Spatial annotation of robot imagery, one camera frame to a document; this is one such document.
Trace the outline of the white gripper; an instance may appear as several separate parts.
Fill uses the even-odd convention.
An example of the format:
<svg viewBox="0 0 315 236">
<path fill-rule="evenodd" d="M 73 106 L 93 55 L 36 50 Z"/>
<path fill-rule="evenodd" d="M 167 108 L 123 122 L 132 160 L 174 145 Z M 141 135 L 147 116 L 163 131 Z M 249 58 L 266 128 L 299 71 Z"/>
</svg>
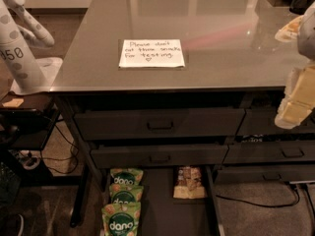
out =
<svg viewBox="0 0 315 236">
<path fill-rule="evenodd" d="M 275 39 L 280 42 L 297 41 L 303 17 L 298 16 L 278 30 Z M 278 108 L 275 124 L 282 129 L 299 126 L 315 107 L 315 62 L 309 61 L 302 69 L 289 74 L 284 98 Z"/>
</svg>

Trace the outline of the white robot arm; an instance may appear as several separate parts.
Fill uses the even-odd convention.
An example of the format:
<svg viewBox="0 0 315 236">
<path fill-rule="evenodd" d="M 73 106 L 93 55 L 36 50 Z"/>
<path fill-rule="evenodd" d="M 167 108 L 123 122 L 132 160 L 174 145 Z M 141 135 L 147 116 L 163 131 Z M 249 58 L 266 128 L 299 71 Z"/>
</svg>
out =
<svg viewBox="0 0 315 236">
<path fill-rule="evenodd" d="M 302 16 L 279 29 L 275 39 L 295 41 L 298 53 L 309 59 L 304 68 L 294 68 L 288 75 L 275 118 L 278 127 L 289 130 L 299 126 L 315 108 L 315 2 Z"/>
</svg>

